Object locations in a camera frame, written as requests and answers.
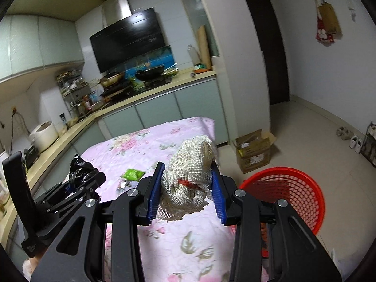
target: green packet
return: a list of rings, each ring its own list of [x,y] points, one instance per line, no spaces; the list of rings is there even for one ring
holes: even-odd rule
[[[145,175],[145,172],[139,171],[137,169],[129,168],[123,175],[121,175],[121,178],[124,178],[129,181],[139,181],[144,175]]]

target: countertop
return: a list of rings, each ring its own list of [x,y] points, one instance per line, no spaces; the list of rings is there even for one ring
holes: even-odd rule
[[[33,186],[36,184],[38,179],[43,175],[46,169],[52,164],[52,162],[56,159],[59,153],[77,136],[79,135],[87,126],[89,126],[95,119],[106,115],[114,110],[117,110],[121,107],[127,106],[133,102],[138,100],[142,100],[147,98],[151,95],[163,92],[165,90],[178,87],[190,82],[194,82],[196,80],[200,80],[206,77],[210,77],[216,74],[215,71],[208,71],[205,73],[197,74],[193,78],[191,77],[192,69],[187,69],[180,71],[178,75],[172,78],[172,81],[166,85],[154,88],[152,90],[148,90],[144,93],[138,94],[134,97],[129,99],[123,100],[118,102],[110,107],[104,108],[102,110],[96,111],[89,115],[86,119],[82,120],[80,123],[74,125],[70,128],[67,133],[62,135],[58,138],[58,140],[52,144],[47,150],[41,153],[40,158],[35,162],[35,164],[29,169],[27,173],[27,182],[29,184],[29,188],[32,189]],[[8,236],[13,225],[14,220],[16,219],[16,209],[10,199],[7,204],[5,205],[5,209],[7,210],[6,215],[0,221],[0,243],[3,247],[6,247],[6,243],[8,240]]]

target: pink floral bedsheet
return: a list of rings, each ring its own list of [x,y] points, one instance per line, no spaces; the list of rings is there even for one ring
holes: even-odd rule
[[[135,188],[125,185],[121,175],[128,168],[153,174],[158,161],[168,164],[183,140],[206,134],[214,140],[214,121],[193,117],[164,123],[125,134],[90,147],[82,158],[106,174],[106,182],[97,189],[101,202],[116,199]],[[198,213],[181,221],[153,220],[138,227],[140,252],[147,282],[225,282],[228,281],[234,249],[234,228],[224,227],[217,218],[212,201]],[[105,280],[110,281],[111,228],[106,235]],[[263,270],[263,281],[267,275]]]

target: blue backsplash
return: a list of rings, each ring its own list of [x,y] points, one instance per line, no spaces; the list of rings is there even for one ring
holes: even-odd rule
[[[111,69],[110,72],[125,72],[126,78],[135,77],[137,70],[145,70],[145,64],[150,62],[150,67],[164,65],[165,69],[175,64],[170,46],[166,46],[147,54],[132,58],[121,65]]]

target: rice cooker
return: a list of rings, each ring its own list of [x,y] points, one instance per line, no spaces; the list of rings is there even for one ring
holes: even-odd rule
[[[49,148],[59,137],[55,126],[51,121],[38,125],[30,134],[29,139],[31,143],[41,153]]]

